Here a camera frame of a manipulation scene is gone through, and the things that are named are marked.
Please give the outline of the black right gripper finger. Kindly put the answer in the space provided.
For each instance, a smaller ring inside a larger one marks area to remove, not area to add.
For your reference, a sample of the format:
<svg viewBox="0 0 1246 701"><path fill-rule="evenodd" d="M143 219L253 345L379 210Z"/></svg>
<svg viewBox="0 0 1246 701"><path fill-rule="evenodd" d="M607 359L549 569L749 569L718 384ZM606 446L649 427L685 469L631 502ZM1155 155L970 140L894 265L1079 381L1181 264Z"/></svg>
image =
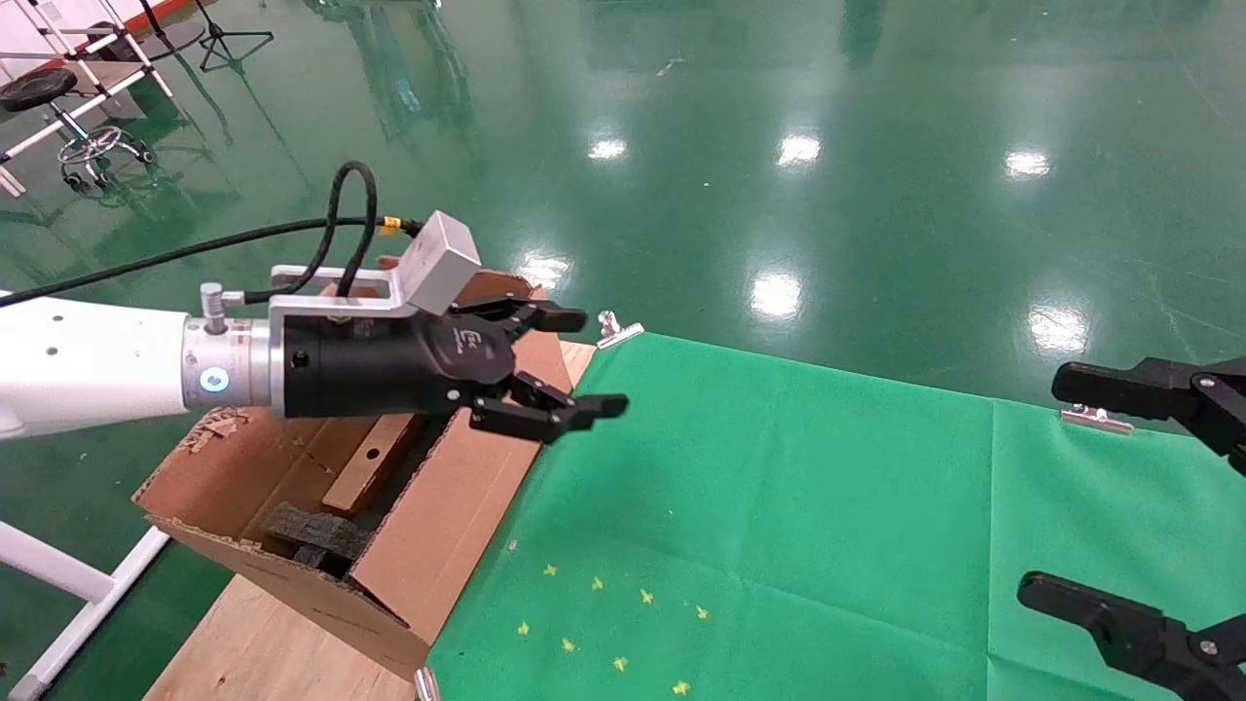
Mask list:
<svg viewBox="0 0 1246 701"><path fill-rule="evenodd" d="M1181 700L1245 699L1245 615L1192 631L1161 609L1045 572L1015 586L1023 608L1077 625L1105 665Z"/></svg>
<svg viewBox="0 0 1246 701"><path fill-rule="evenodd" d="M1245 474L1245 359L1195 365L1143 359L1133 369L1062 364L1050 385L1060 402L1139 420L1175 421Z"/></svg>

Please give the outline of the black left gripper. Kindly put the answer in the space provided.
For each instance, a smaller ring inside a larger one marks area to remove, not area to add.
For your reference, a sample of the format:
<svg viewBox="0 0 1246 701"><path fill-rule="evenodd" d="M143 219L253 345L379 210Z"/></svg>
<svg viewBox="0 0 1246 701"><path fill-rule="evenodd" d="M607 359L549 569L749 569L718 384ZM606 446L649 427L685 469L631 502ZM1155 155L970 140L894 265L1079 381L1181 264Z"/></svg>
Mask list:
<svg viewBox="0 0 1246 701"><path fill-rule="evenodd" d="M548 299L493 296L451 314L289 316L283 322L283 413L288 418L442 416L467 407L485 433L553 445L596 421L621 418L625 393L573 396L515 372L526 332L579 332L588 314Z"/></svg>

